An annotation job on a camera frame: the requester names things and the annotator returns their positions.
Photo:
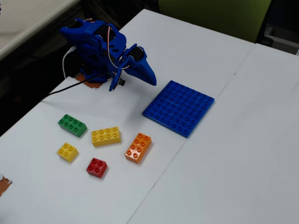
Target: red wire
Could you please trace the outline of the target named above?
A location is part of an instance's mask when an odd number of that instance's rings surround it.
[[[109,60],[110,60],[110,62],[112,63],[112,65],[113,65],[114,67],[118,68],[118,67],[112,62],[112,60],[111,60],[111,58],[110,58],[110,53],[109,53],[109,34],[110,34],[110,26],[108,26],[108,32],[107,32],[107,51],[108,51],[108,57],[109,57]]]

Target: black cable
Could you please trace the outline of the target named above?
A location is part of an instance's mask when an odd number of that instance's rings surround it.
[[[76,84],[74,84],[74,85],[70,85],[69,87],[66,87],[66,88],[64,88],[64,89],[62,89],[62,90],[58,90],[58,91],[56,91],[56,92],[52,92],[52,93],[50,93],[49,95],[45,96],[42,100],[46,99],[48,96],[51,96],[51,95],[53,95],[53,94],[55,94],[55,93],[59,93],[59,92],[68,90],[68,89],[71,88],[71,87],[74,87],[74,86],[76,86],[76,85],[80,85],[80,84],[82,84],[82,83],[84,83],[84,82],[88,82],[88,81],[90,81],[90,80],[92,80],[92,79],[94,79],[94,78],[97,78],[97,77],[100,77],[100,76],[103,76],[103,75],[107,75],[107,74],[110,74],[110,73],[113,73],[113,72],[112,72],[112,71],[110,71],[110,72],[104,72],[104,73],[101,73],[101,74],[99,74],[99,75],[97,75],[97,76],[95,76],[95,77],[92,77],[92,78],[89,78],[89,79],[85,79],[85,80],[83,80],[83,81],[81,81],[81,82],[79,82],[79,83],[76,83]]]

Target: lego brick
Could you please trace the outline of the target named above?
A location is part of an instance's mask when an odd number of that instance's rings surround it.
[[[83,122],[74,119],[68,114],[64,115],[64,117],[60,119],[58,124],[64,130],[76,135],[77,137],[80,137],[87,129],[86,125]]]
[[[93,176],[101,178],[107,168],[106,162],[93,158],[86,171]]]
[[[127,160],[138,164],[146,153],[146,150],[149,148],[150,144],[151,138],[145,134],[139,133],[125,154]]]
[[[92,132],[93,146],[103,146],[120,142],[120,132],[118,127],[111,127]]]
[[[214,98],[170,81],[143,115],[188,138],[214,102]]]
[[[57,154],[64,160],[71,162],[78,154],[78,150],[68,143],[65,143],[57,152]]]

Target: green chair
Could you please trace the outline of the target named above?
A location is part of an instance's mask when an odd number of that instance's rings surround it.
[[[271,0],[159,0],[158,3],[164,15],[256,42]]]

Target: white table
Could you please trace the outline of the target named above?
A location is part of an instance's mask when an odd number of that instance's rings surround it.
[[[254,47],[147,10],[121,32],[128,47],[136,42],[145,48],[157,86],[123,75],[125,86],[114,92],[108,91],[110,82],[96,90],[79,85],[25,115],[0,138],[0,173],[15,184],[0,198],[0,223],[127,223],[186,142],[143,117],[143,110],[171,79],[217,98]],[[75,82],[68,78],[56,90]],[[61,129],[57,122],[66,113],[85,122],[88,133],[79,139]],[[94,148],[91,131],[113,126],[121,143]],[[124,154],[138,132],[153,143],[135,164]],[[56,154],[65,142],[79,151],[71,164]],[[86,172],[93,157],[108,164],[102,179]]]
[[[257,44],[129,224],[298,223],[298,71]]]
[[[0,60],[79,0],[2,0]]]

